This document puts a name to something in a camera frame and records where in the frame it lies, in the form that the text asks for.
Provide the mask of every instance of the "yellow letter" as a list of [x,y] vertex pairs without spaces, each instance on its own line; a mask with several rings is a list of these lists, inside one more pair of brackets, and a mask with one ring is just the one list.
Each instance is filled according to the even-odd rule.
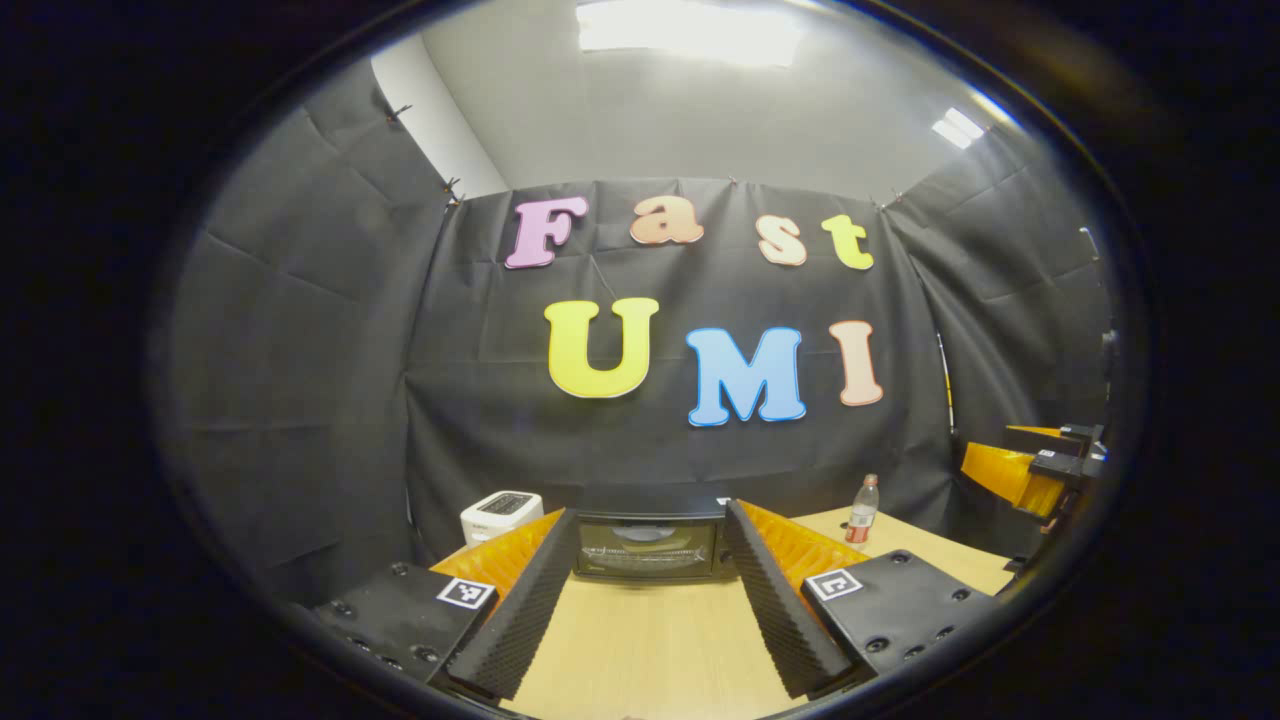
[[658,301],[623,297],[613,304],[613,314],[622,318],[622,361],[612,370],[596,370],[586,361],[588,324],[599,311],[589,300],[568,300],[543,313],[552,322],[547,356],[552,382],[576,397],[626,395],[649,374],[649,316],[658,311]]
[[660,245],[668,240],[692,242],[703,237],[703,225],[694,217],[694,204],[684,197],[662,195],[636,205],[636,222],[631,237],[644,245]]
[[776,265],[803,265],[809,254],[800,242],[800,228],[791,218],[760,215],[755,220],[755,232],[760,233],[760,252],[764,259]]
[[841,263],[855,270],[865,270],[876,263],[869,252],[863,252],[858,247],[858,238],[867,237],[867,229],[855,225],[849,215],[827,218],[822,222],[822,229],[831,233],[831,241],[836,243],[836,256]]

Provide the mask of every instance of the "pink letter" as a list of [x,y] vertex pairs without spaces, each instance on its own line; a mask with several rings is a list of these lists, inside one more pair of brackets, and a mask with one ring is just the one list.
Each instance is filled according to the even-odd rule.
[[845,405],[870,405],[884,397],[884,389],[876,384],[872,372],[870,334],[872,327],[861,320],[831,325],[831,337],[840,343],[845,359],[845,389],[840,393]]
[[[503,265],[512,270],[550,265],[556,254],[547,250],[547,238],[550,238],[556,245],[564,245],[573,223],[564,213],[572,213],[581,218],[586,214],[586,199],[562,197],[516,205],[516,214],[520,215],[516,250],[507,256]],[[556,219],[552,219],[552,214],[556,214]]]

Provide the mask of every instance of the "ceiling light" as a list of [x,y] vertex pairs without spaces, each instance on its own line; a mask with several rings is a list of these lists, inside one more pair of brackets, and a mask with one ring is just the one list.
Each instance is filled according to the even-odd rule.
[[745,65],[791,67],[800,31],[777,13],[687,0],[607,0],[577,6],[579,47],[650,49]]
[[978,123],[974,123],[973,120],[966,118],[965,114],[961,113],[960,110],[951,108],[947,110],[947,114],[945,117],[948,123],[960,128],[960,132],[968,135],[970,138],[978,140],[979,137],[982,137],[982,128],[978,127]]
[[969,147],[969,145],[973,143],[973,141],[969,140],[969,136],[966,136],[965,133],[960,132],[960,129],[957,127],[952,126],[951,123],[948,123],[946,120],[938,120],[938,122],[933,123],[933,132],[936,132],[936,133],[941,135],[942,137],[950,140],[951,145],[955,145],[960,150],[964,150],[965,147]]

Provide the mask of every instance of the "ceiling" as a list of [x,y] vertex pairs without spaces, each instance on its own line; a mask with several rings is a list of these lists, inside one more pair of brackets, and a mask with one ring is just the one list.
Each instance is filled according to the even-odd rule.
[[572,0],[493,0],[422,31],[439,77],[512,188],[728,177],[886,202],[963,152],[931,131],[972,90],[879,23],[797,4],[790,68],[579,49]]

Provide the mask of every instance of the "white toaster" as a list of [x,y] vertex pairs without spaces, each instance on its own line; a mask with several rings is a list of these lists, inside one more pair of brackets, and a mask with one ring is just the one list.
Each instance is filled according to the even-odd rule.
[[462,537],[467,547],[475,547],[541,516],[540,495],[498,491],[462,511]]

